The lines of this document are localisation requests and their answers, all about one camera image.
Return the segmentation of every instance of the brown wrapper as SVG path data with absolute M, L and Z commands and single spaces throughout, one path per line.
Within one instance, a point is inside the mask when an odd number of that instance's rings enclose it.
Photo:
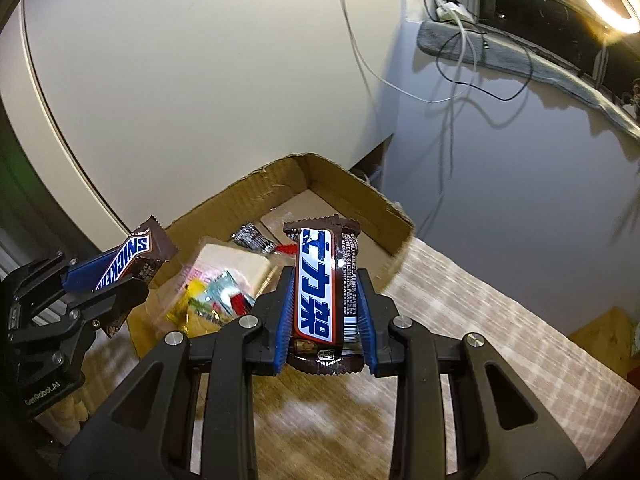
M 326 344 L 305 338 L 294 329 L 287 362 L 297 370 L 311 374 L 358 372 L 364 366 L 356 323 L 355 257 L 358 253 L 356 237 L 360 234 L 360 225 L 355 220 L 334 215 L 287 222 L 284 224 L 283 231 L 292 240 L 298 241 L 302 229 L 329 230 L 334 233 L 336 339 L 335 344 Z
M 133 257 L 129 257 L 131 254 L 131 250 L 129 249 L 134 243 L 133 240 L 136 238 L 142 238 L 143 243 L 148 244 L 148 246 L 146 250 L 140 251 L 139 254 Z M 162 229 L 158 220 L 151 216 L 124 240 L 113 257 L 113 260 L 111 260 L 106 267 L 95 289 L 103 288 L 129 275 L 136 276 L 148 284 L 162 264 L 168 262 L 177 253 L 178 249 L 171 241 L 171 238 L 169 238 L 164 229 Z M 113 337 L 120 327 L 122 327 L 129 313 L 130 310 L 127 310 L 123 312 L 118 319 L 103 326 L 102 330 L 104 333 L 109 337 Z

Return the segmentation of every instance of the wall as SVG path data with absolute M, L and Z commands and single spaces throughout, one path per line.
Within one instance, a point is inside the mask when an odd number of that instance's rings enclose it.
M 417 50 L 418 27 L 400 35 L 401 85 L 440 97 L 449 83 Z M 501 96 L 522 84 L 480 74 Z M 614 304 L 640 318 L 639 158 L 600 114 L 543 84 L 508 103 L 478 91 L 453 108 L 402 97 L 383 190 L 429 245 L 571 333 Z
M 393 78 L 401 0 L 348 4 Z M 50 113 L 129 228 L 289 153 L 349 167 L 395 127 L 398 95 L 363 79 L 338 0 L 25 0 L 25 14 Z

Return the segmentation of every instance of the silver screw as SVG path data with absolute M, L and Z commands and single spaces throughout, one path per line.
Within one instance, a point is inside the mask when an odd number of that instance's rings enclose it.
M 398 328 L 409 328 L 414 324 L 414 320 L 409 316 L 396 316 L 394 318 L 394 325 Z
M 258 318 L 255 316 L 251 316 L 251 314 L 249 314 L 248 316 L 242 316 L 240 318 L 240 326 L 242 328 L 253 328 L 257 324 Z
M 476 332 L 473 332 L 466 336 L 466 342 L 469 346 L 478 348 L 479 346 L 484 345 L 484 337 L 482 337 L 480 334 L 477 334 Z
M 169 346 L 179 345 L 184 341 L 184 334 L 182 332 L 169 332 L 166 336 L 164 336 L 164 342 Z

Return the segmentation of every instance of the gray cloth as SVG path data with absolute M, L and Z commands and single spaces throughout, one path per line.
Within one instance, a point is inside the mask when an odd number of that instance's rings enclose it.
M 418 48 L 425 54 L 437 56 L 441 47 L 457 32 L 458 27 L 450 23 L 422 22 L 418 31 Z M 522 47 L 497 34 L 491 34 L 486 37 L 489 48 L 484 48 L 482 37 L 479 34 L 470 34 L 469 38 L 478 53 L 479 66 L 517 76 L 529 76 L 529 59 Z M 450 41 L 442 54 L 440 54 L 443 59 L 450 60 L 458 60 L 459 56 L 459 40 Z M 578 99 L 589 108 L 601 111 L 615 126 L 640 140 L 640 127 L 624 110 L 618 108 L 596 89 L 567 72 L 567 70 L 534 53 L 530 53 L 530 56 L 534 68 L 533 80 L 553 85 L 565 94 Z M 474 59 L 470 49 L 466 50 L 464 61 L 469 64 L 473 63 Z

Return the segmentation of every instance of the power strip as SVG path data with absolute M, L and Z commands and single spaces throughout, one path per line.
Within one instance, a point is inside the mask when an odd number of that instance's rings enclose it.
M 476 20 L 465 6 L 457 0 L 434 0 L 436 5 L 436 15 L 441 22 L 454 20 L 456 14 L 460 20 L 475 23 Z

